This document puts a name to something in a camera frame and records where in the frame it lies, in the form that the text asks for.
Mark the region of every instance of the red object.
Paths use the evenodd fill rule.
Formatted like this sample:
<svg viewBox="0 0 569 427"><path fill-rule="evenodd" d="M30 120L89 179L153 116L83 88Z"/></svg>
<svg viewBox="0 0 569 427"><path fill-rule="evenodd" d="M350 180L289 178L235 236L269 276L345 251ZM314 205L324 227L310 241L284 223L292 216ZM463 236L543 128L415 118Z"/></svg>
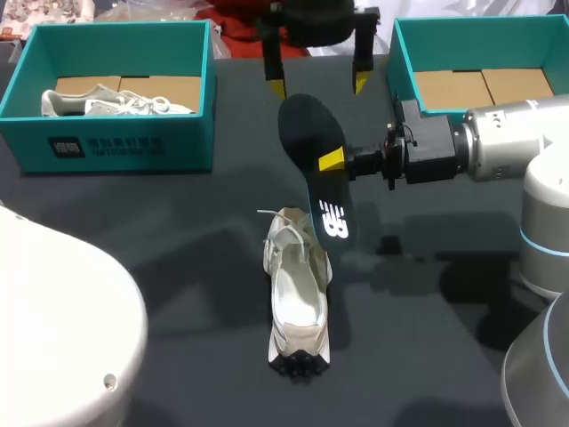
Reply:
<svg viewBox="0 0 569 427"><path fill-rule="evenodd" d="M221 27L221 39L232 58L262 58L263 51L255 21L271 3L266 0L209 0L214 7L197 13L200 20L213 20ZM281 56L307 56L306 49L286 43L286 32L281 29Z"/></svg>

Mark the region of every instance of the cardboard insert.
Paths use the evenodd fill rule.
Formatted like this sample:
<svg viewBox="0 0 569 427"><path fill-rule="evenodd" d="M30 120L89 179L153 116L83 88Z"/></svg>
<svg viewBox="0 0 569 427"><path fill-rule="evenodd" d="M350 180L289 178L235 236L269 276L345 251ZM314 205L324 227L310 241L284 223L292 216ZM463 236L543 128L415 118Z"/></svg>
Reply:
<svg viewBox="0 0 569 427"><path fill-rule="evenodd" d="M474 109L554 96L541 68L414 74L425 109Z"/></svg>
<svg viewBox="0 0 569 427"><path fill-rule="evenodd" d="M55 91L66 95L88 93L97 85L113 91L130 91L146 98L162 96L172 104L183 105L199 113L201 77L149 76L149 77L60 77Z"/></svg>

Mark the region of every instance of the shoe sole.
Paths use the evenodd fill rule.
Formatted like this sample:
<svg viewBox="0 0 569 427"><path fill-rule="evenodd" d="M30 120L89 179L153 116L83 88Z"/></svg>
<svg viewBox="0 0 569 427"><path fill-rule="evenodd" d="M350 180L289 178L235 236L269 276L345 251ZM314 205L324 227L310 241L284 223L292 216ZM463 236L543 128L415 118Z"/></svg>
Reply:
<svg viewBox="0 0 569 427"><path fill-rule="evenodd" d="M332 269L330 267L330 260L326 255L326 262L328 266L328 285L332 281ZM271 286L271 276L268 272L268 242L265 244L263 253L263 269L267 273L268 285ZM330 338L328 335L328 322L326 320L325 336L322 340L322 345L318 350L318 354L311 355L305 350L297 350L289 356L281 353L275 337L275 323L270 332L268 340L268 364L281 375L290 376L311 376L320 375L328 367L330 367Z"/></svg>

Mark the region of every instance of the teal shoe box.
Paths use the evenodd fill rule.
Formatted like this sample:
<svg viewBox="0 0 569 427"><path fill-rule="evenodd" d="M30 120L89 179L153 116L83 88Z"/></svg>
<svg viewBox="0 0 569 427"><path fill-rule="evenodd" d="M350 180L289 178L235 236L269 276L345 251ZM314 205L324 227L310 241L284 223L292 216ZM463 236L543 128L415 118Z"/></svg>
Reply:
<svg viewBox="0 0 569 427"><path fill-rule="evenodd" d="M397 19L387 76L393 99L416 99L423 116L454 123L468 108L566 94L569 20Z"/></svg>
<svg viewBox="0 0 569 427"><path fill-rule="evenodd" d="M89 76L199 77L198 111L41 117L60 77ZM24 173L210 171L215 92L208 21L40 25L0 104L0 132Z"/></svg>

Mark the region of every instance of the new balance logo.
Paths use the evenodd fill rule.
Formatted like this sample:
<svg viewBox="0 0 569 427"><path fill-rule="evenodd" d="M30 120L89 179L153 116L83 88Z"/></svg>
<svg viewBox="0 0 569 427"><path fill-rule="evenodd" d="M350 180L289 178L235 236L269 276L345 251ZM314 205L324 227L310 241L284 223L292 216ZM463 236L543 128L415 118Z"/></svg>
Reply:
<svg viewBox="0 0 569 427"><path fill-rule="evenodd" d="M322 222L324 230L331 238L348 238L348 224L341 219L344 216L344 208L318 200L322 210Z"/></svg>

